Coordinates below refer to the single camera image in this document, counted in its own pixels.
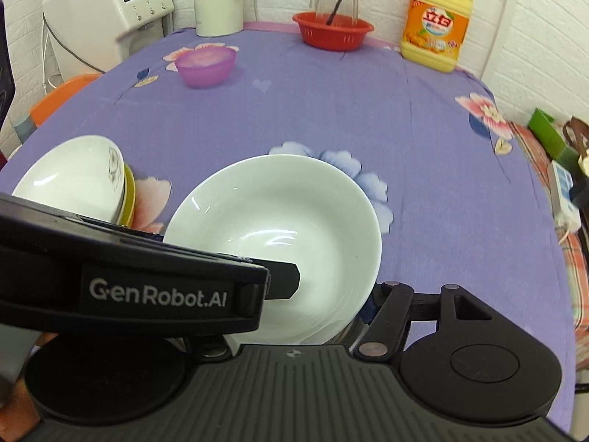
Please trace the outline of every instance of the flower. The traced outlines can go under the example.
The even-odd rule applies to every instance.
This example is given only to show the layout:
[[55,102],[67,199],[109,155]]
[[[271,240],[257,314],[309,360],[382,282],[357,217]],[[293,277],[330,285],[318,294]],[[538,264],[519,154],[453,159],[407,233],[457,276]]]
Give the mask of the flower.
[[385,182],[381,181],[376,172],[362,171],[360,161],[354,159],[349,151],[324,150],[317,154],[304,144],[296,143],[295,141],[285,141],[282,143],[282,146],[272,148],[268,154],[308,156],[310,158],[320,159],[343,171],[368,196],[375,210],[376,218],[381,228],[381,234],[389,233],[394,217],[392,211],[385,206],[389,200],[387,196],[388,186]]
[[166,207],[172,184],[153,177],[135,181],[135,215],[131,227],[146,233],[161,233],[162,222],[154,222]]
[[489,98],[470,93],[470,98],[457,97],[456,101],[500,138],[509,141],[513,137],[505,118]]
[[[172,51],[169,55],[164,56],[164,61],[171,61],[166,69],[168,71],[178,71],[176,68],[176,63],[174,63],[179,57],[185,55],[186,53],[190,53],[194,50],[201,50],[202,48],[209,48],[211,46],[225,46],[225,43],[201,43],[200,45],[196,45],[194,49],[186,48],[185,46],[180,48],[179,50]],[[239,48],[236,46],[228,46],[227,48],[231,48],[234,51],[239,51]]]

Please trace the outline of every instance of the purple bowl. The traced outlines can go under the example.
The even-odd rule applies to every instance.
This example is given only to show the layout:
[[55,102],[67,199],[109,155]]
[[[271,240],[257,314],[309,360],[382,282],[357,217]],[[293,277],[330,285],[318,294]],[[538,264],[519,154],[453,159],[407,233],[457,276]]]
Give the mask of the purple bowl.
[[229,77],[236,56],[231,48],[209,46],[182,55],[176,60],[176,68],[188,87],[212,87]]

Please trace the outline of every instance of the ribbed black plate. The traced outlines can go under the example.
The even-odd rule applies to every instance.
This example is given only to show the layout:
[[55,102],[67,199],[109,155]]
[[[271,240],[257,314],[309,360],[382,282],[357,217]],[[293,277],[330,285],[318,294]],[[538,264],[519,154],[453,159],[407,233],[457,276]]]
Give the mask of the ribbed black plate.
[[340,346],[246,346],[201,366],[173,402],[110,427],[47,420],[26,442],[550,442],[570,439],[544,419],[469,427],[425,410],[384,365]]

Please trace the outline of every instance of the red plastic basket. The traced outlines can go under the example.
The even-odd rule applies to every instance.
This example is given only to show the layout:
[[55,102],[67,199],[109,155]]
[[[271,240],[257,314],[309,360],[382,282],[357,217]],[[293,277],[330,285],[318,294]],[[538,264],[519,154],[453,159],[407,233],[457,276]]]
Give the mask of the red plastic basket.
[[293,20],[299,24],[303,41],[308,45],[329,51],[351,51],[360,48],[367,33],[374,27],[364,20],[358,20],[351,26],[352,18],[335,15],[333,25],[327,26],[315,22],[315,12],[297,13]]

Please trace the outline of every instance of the orange label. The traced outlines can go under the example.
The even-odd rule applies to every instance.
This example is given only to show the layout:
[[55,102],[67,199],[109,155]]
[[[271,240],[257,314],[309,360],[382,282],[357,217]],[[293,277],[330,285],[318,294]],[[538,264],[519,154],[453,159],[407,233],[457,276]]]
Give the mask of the orange label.
[[411,0],[403,40],[437,55],[458,59],[468,18],[424,1]]

